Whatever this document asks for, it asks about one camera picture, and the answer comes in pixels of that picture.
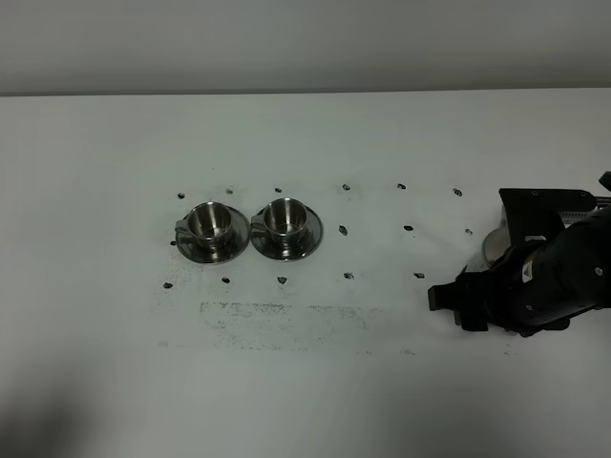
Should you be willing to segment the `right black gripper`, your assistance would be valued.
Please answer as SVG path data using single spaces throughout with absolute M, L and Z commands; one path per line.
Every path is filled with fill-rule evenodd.
M 431 311 L 450 310 L 469 332 L 491 325 L 530 337 L 541 331 L 560 331 L 571 322 L 571 280 L 566 262 L 543 240 L 511 246 L 483 272 L 465 272 L 451 283 L 431 286 Z

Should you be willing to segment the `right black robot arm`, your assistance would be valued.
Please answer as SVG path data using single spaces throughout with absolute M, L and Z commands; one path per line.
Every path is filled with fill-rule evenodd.
M 431 311 L 453 312 L 469 332 L 491 325 L 523 337 L 564 330 L 576 316 L 610 306 L 610 209 L 553 239 L 511 246 L 490 268 L 431 287 L 428 299 Z

